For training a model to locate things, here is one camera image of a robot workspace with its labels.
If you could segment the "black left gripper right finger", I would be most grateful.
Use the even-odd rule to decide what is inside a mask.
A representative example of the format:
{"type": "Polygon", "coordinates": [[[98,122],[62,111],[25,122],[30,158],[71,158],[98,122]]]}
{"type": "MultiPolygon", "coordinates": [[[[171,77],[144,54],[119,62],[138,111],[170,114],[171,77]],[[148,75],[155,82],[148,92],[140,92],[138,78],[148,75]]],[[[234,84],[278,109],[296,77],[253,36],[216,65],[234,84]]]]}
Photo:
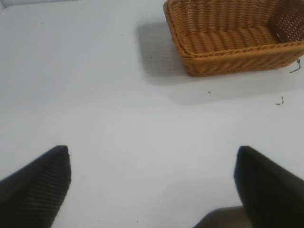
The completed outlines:
{"type": "Polygon", "coordinates": [[[304,181],[250,146],[237,153],[234,180],[255,228],[302,228],[304,181]]]}

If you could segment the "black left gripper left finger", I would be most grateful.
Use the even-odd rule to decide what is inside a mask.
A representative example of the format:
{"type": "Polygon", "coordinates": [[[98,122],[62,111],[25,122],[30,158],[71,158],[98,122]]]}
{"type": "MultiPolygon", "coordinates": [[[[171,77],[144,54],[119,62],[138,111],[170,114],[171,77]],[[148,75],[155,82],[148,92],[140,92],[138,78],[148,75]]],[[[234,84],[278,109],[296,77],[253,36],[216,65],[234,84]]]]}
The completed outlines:
{"type": "Polygon", "coordinates": [[[68,147],[58,145],[0,182],[2,228],[50,228],[71,183],[68,147]]]}

